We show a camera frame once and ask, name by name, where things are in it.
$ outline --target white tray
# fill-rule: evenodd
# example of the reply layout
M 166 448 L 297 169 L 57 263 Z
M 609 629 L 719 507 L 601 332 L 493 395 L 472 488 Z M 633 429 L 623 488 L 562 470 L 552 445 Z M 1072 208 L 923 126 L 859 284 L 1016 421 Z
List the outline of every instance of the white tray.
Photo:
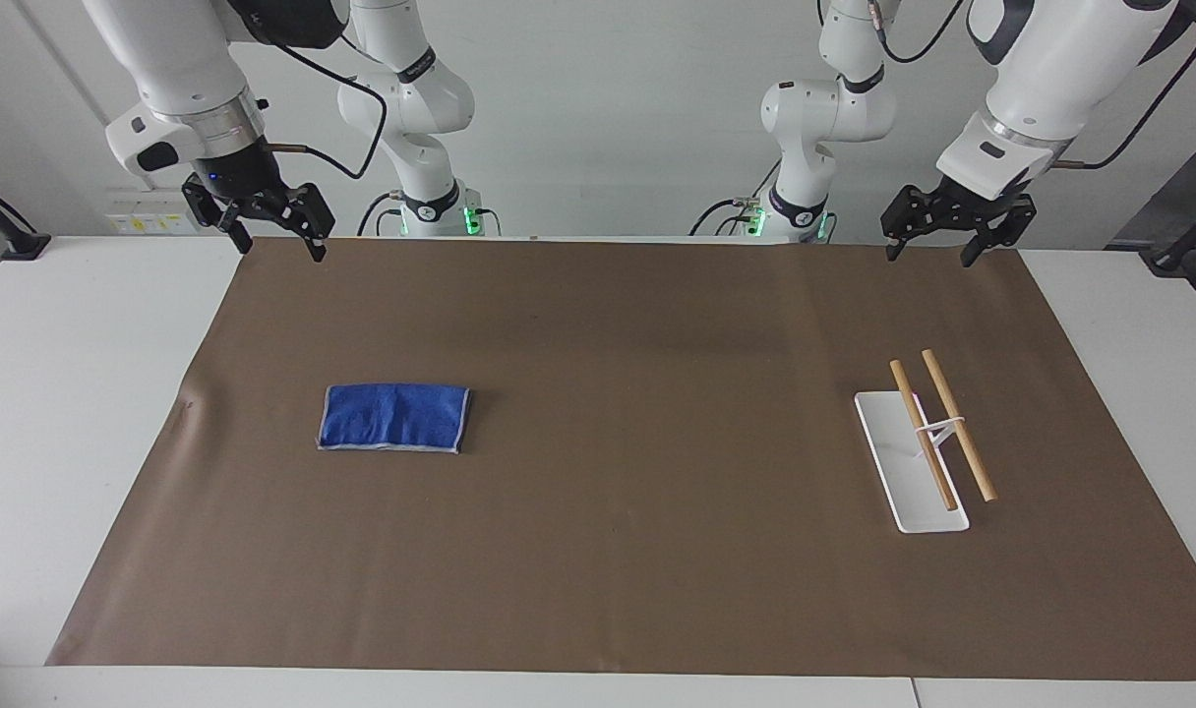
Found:
M 922 410 L 921 398 L 916 398 L 916 408 L 925 425 L 926 411 Z M 862 391 L 855 395 L 855 410 L 860 414 L 860 425 L 868 439 L 873 463 L 878 465 L 878 477 L 886 489 L 886 501 L 891 505 L 896 527 L 903 533 L 947 533 L 969 529 L 970 518 L 960 503 L 956 484 L 952 483 L 944 453 L 935 448 L 939 465 L 948 478 L 952 498 L 957 500 L 956 512 L 944 507 L 944 496 L 939 494 L 929 463 L 917 456 L 922 447 L 917 443 L 916 431 L 909 421 L 908 408 L 904 408 L 904 398 L 899 391 Z

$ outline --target chopstick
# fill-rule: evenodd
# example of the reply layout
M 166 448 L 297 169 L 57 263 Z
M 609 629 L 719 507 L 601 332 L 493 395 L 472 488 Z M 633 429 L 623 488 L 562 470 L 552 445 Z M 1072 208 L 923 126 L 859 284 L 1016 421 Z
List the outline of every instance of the chopstick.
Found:
M 913 427 L 921 428 L 921 426 L 926 425 L 926 421 L 922 420 L 922 414 L 917 411 L 916 398 L 913 398 L 913 386 L 909 385 L 909 377 L 904 372 L 904 364 L 901 364 L 899 359 L 895 359 L 891 362 L 891 373 L 895 374 L 895 384 L 899 386 L 899 393 L 904 396 L 904 408 L 908 408 Z M 925 454 L 926 460 L 930 463 L 930 472 L 934 474 L 934 483 L 939 486 L 940 496 L 944 496 L 944 506 L 950 512 L 956 512 L 957 499 L 952 495 L 952 487 L 948 486 L 948 476 L 944 474 L 944 468 L 939 465 L 939 452 L 935 451 L 934 445 L 930 443 L 929 432 L 917 429 L 916 440 L 917 444 L 922 445 L 922 454 Z
M 926 359 L 926 366 L 930 368 L 930 378 L 934 379 L 934 386 L 939 390 L 939 398 L 944 399 L 944 408 L 947 409 L 948 417 L 962 417 L 960 408 L 957 407 L 957 397 L 948 389 L 948 380 L 944 377 L 944 370 L 939 366 L 939 358 L 930 349 L 926 349 L 922 350 L 922 359 Z M 963 420 L 957 421 L 957 438 L 960 439 L 960 448 L 966 453 L 966 462 L 970 463 L 970 471 L 975 475 L 978 492 L 983 493 L 983 501 L 995 501 L 995 499 L 999 499 L 999 495 L 995 494 L 995 487 L 988 475 L 988 468 L 983 465 L 982 458 L 978 456 L 978 448 L 975 446 L 975 439 L 970 435 L 970 429 L 966 428 L 966 422 Z

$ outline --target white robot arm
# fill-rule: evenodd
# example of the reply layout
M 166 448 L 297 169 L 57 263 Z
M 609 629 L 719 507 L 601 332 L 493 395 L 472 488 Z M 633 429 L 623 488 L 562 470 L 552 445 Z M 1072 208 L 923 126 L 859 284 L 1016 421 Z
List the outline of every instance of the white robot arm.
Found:
M 402 181 L 399 197 L 407 232 L 480 233 L 480 194 L 454 178 L 450 153 L 432 138 L 471 124 L 476 112 L 471 89 L 437 57 L 423 35 L 414 0 L 354 0 L 352 23 L 366 55 L 385 67 L 358 80 L 390 104 L 380 145 Z M 379 108 L 373 99 L 342 86 L 338 100 L 346 122 L 374 135 Z
M 889 258 L 940 228 L 977 232 L 962 252 L 965 266 L 989 248 L 1012 246 L 1035 219 L 1021 190 L 1054 166 L 1142 60 L 1188 29 L 1176 13 L 1177 0 L 972 1 L 970 35 L 997 80 L 939 158 L 939 188 L 908 185 L 883 214 Z
M 335 225 L 315 184 L 292 189 L 264 138 L 261 103 L 230 57 L 230 41 L 324 48 L 341 36 L 347 0 L 85 0 L 96 28 L 139 86 L 140 103 L 108 127 L 122 166 L 147 175 L 179 163 L 195 173 L 184 196 L 240 254 L 239 219 L 291 230 L 323 260 Z
M 899 0 L 880 0 L 893 22 Z M 873 31 L 868 0 L 832 0 L 819 41 L 822 59 L 838 72 L 835 80 L 786 80 L 764 94 L 762 116 L 782 147 L 782 167 L 761 195 L 762 232 L 787 240 L 814 234 L 835 158 L 822 144 L 880 140 L 895 124 L 895 94 L 884 84 L 884 53 Z

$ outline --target white table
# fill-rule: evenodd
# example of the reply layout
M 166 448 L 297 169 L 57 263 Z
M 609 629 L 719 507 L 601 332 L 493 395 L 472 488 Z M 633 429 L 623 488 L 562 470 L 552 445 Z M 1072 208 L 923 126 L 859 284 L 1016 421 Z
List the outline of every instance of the white table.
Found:
M 1135 256 L 1024 256 L 1196 559 L 1196 295 Z M 237 260 L 108 237 L 0 266 L 0 706 L 1196 706 L 1196 684 L 42 667 Z

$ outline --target folded blue towel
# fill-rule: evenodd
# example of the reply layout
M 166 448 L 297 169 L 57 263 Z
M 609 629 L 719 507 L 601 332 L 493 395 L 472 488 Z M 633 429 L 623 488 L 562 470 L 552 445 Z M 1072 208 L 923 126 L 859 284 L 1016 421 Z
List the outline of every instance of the folded blue towel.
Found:
M 458 453 L 471 391 L 453 385 L 332 385 L 319 450 L 413 450 Z

